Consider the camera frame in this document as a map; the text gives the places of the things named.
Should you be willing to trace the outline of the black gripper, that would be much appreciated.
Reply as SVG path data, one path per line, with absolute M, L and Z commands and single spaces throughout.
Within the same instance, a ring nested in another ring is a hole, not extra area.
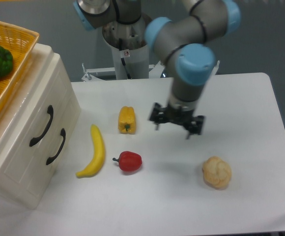
M 186 140 L 192 135 L 201 135 L 205 116 L 193 117 L 194 109 L 185 110 L 181 106 L 174 108 L 170 104 L 163 108 L 161 104 L 154 103 L 149 121 L 155 124 L 155 130 L 159 130 L 160 124 L 173 123 L 183 126 L 187 131 Z

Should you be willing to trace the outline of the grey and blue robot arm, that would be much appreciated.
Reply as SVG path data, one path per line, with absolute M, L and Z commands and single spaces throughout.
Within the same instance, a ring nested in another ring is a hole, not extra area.
M 173 123 L 189 135 L 199 135 L 204 116 L 194 116 L 194 111 L 217 66 L 205 44 L 235 31 L 241 12 L 231 0 L 185 0 L 183 4 L 187 17 L 174 23 L 166 17 L 149 18 L 139 0 L 73 2 L 86 30 L 102 30 L 118 80 L 148 78 L 150 52 L 172 76 L 167 106 L 155 103 L 149 120 L 156 125 Z

